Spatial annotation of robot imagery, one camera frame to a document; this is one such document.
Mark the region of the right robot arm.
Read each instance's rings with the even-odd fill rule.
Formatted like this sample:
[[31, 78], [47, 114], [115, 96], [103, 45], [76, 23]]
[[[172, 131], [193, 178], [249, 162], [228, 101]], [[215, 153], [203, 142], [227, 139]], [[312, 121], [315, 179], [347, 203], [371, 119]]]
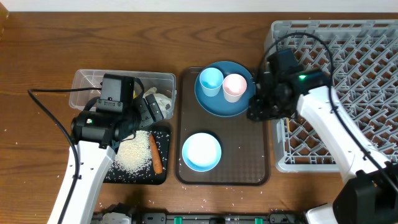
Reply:
[[249, 100], [252, 121], [304, 118], [338, 165], [344, 187], [333, 203], [308, 210], [307, 223], [397, 223], [397, 166], [360, 131], [320, 69], [304, 70], [292, 50], [267, 58]]

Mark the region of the white napkin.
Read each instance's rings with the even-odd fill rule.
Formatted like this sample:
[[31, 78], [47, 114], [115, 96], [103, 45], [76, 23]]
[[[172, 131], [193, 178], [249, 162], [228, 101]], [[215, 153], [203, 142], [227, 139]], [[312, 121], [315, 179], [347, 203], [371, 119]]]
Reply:
[[149, 95], [153, 95], [158, 103], [158, 106], [164, 116], [165, 119], [170, 119], [173, 115], [173, 103], [172, 99], [164, 94], [158, 93], [156, 87], [152, 87], [148, 89], [143, 97], [147, 97]]

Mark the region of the white rice pile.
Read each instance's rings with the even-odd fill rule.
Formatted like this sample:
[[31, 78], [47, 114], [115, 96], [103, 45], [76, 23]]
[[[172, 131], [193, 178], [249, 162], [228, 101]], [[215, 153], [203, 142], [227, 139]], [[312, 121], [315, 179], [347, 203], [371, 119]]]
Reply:
[[118, 149], [113, 167], [128, 174], [146, 170], [152, 162], [148, 131], [137, 131], [124, 139]]

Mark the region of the wooden chopstick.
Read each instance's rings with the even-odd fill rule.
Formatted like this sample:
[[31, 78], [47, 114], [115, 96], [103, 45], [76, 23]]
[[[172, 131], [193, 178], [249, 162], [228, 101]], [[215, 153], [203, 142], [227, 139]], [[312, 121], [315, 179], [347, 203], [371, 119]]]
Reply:
[[287, 126], [287, 132], [289, 133], [290, 132], [290, 119], [289, 118], [286, 119], [286, 126]]

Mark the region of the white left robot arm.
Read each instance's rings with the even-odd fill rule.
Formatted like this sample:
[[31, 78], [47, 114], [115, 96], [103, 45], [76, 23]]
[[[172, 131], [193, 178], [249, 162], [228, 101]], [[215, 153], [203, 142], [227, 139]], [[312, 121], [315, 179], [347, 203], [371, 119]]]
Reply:
[[136, 86], [144, 86], [138, 78], [105, 74], [100, 95], [73, 118], [68, 165], [49, 223], [89, 223], [120, 143], [164, 118], [155, 97], [135, 95]]

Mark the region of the orange carrot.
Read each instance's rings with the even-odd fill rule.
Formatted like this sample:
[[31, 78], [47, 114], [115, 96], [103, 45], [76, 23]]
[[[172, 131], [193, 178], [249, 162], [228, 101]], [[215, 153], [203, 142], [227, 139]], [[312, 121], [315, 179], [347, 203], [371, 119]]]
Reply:
[[152, 165], [156, 174], [161, 174], [163, 171], [162, 161], [156, 145], [156, 141], [152, 134], [149, 134], [149, 145], [152, 154]]

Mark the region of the light blue bowl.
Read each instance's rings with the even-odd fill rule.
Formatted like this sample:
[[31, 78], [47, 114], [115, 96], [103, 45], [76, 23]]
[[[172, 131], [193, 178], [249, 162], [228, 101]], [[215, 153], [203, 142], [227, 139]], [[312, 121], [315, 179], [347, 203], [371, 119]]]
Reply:
[[182, 146], [184, 163], [195, 172], [208, 172], [221, 160], [221, 144], [214, 135], [195, 133]]

